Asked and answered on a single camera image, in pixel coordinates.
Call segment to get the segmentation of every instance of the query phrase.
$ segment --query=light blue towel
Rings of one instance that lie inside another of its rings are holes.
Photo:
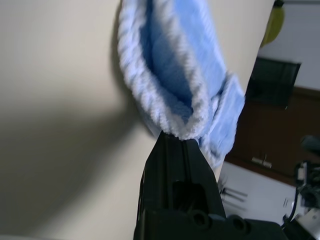
[[[152,132],[196,139],[218,167],[234,144],[245,99],[227,73],[205,0],[123,0],[118,53]]]

